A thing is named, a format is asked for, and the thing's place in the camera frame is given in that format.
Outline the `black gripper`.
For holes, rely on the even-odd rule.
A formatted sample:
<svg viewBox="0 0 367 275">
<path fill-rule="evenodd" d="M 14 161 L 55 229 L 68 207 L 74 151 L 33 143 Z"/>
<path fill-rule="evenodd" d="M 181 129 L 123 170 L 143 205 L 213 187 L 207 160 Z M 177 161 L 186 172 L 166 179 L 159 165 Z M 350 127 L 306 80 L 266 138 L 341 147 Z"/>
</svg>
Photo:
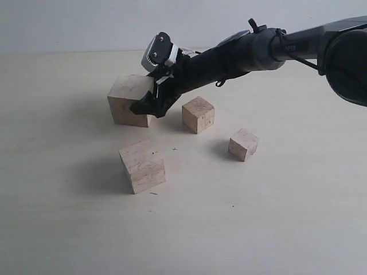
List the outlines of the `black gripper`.
<svg viewBox="0 0 367 275">
<path fill-rule="evenodd" d="M 133 114 L 165 117 L 182 94 L 211 83 L 222 85 L 229 79 L 228 50 L 214 47 L 190 57 L 179 48 L 175 64 L 157 69 L 153 78 L 153 94 L 147 91 L 140 100 L 132 103 L 130 111 Z"/>
</svg>

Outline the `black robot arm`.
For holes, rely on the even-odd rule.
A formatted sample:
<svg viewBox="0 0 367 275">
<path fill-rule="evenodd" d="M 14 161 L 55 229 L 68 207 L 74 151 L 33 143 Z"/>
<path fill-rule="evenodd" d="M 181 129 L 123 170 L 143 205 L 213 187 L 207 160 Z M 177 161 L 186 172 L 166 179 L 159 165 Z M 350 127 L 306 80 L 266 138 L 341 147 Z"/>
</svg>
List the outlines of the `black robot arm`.
<svg viewBox="0 0 367 275">
<path fill-rule="evenodd" d="M 165 32 L 154 36 L 141 64 L 153 86 L 130 106 L 136 115 L 164 117 L 182 94 L 251 72 L 279 69 L 295 60 L 326 77 L 342 99 L 366 106 L 366 17 L 341 19 L 287 33 L 258 25 L 231 35 L 203 52 L 178 47 Z"/>
</svg>

